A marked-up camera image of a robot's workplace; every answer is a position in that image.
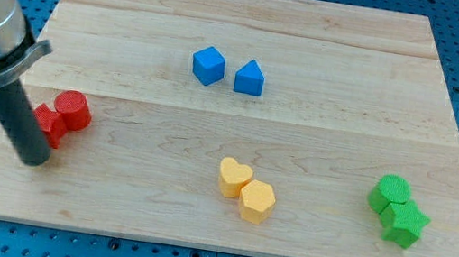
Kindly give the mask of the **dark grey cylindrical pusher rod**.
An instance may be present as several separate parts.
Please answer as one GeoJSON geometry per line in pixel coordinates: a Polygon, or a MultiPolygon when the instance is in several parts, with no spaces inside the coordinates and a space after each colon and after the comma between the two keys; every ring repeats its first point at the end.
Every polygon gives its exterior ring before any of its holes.
{"type": "Polygon", "coordinates": [[[51,147],[21,83],[17,79],[0,87],[0,123],[20,160],[40,166],[50,157],[51,147]]]}

